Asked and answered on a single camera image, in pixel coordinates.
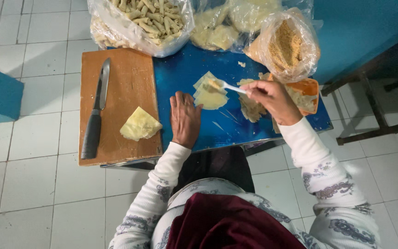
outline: person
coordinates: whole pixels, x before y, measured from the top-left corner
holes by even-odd
[[[176,92],[170,98],[173,140],[117,227],[109,249],[379,248],[370,204],[284,86],[254,81],[241,88],[275,118],[294,165],[301,168],[305,188],[318,201],[310,232],[294,227],[273,203],[254,193],[239,147],[190,155],[202,106],[195,108],[190,94]]]

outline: plastic bag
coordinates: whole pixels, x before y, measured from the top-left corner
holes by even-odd
[[[269,15],[260,35],[244,52],[282,83],[298,82],[314,74],[320,57],[316,32],[298,8]]]
[[[193,0],[196,27],[191,41],[206,50],[242,53],[269,14],[283,10],[281,0]]]
[[[152,5],[159,4],[159,1],[146,1]],[[156,26],[153,26],[152,19],[147,23],[144,21],[144,25],[135,23],[129,18],[132,12],[121,11],[109,0],[88,0],[91,14],[91,37],[103,49],[107,47],[129,47],[154,57],[172,55],[185,45],[195,25],[191,0],[169,0],[168,2],[178,7],[179,10],[176,15],[180,15],[183,27],[180,27],[180,32],[165,34],[166,38],[160,40],[155,39],[152,33],[147,34],[141,27],[148,28],[148,26],[151,26],[150,28],[154,29]],[[131,6],[123,7],[123,9],[125,8],[129,10]]]

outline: orange plastic container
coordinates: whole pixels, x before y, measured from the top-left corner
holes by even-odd
[[[270,74],[268,80],[274,80],[273,74]],[[299,82],[287,83],[287,86],[291,87],[294,91],[300,93],[301,95],[317,95],[317,98],[312,100],[314,103],[314,111],[307,112],[299,108],[299,111],[303,116],[317,113],[317,107],[319,105],[319,83],[317,80],[305,78]]]

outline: knife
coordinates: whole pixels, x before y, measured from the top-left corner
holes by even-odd
[[[105,107],[109,74],[110,58],[107,58],[102,64],[101,72],[99,73],[95,103],[93,104],[93,110],[91,110],[91,115],[87,122],[84,142],[82,143],[81,159],[96,158],[101,135],[101,116],[99,113]]]

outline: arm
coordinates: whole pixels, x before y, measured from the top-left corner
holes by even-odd
[[[180,169],[199,135],[202,106],[194,108],[191,95],[182,92],[176,92],[170,102],[173,141],[148,174],[147,183],[116,228],[109,249],[149,248],[156,224],[167,211],[170,194],[177,186]]]
[[[378,228],[365,197],[302,117],[283,85],[258,81],[246,88],[248,96],[262,103],[279,123],[293,163],[301,168],[305,188],[318,200],[313,207],[317,217],[310,234],[335,248],[380,245]]]

